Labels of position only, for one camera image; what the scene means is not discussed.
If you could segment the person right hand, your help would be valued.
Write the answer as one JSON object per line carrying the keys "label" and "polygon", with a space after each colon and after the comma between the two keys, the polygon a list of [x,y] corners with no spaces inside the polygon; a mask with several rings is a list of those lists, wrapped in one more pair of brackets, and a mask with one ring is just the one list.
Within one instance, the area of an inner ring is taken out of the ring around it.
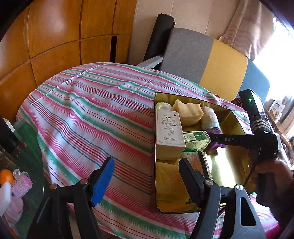
{"label": "person right hand", "polygon": [[270,210],[281,228],[285,228],[293,217],[293,171],[285,161],[270,159],[262,161],[253,170],[251,182],[258,184],[258,175],[272,173],[275,192],[270,196]]}

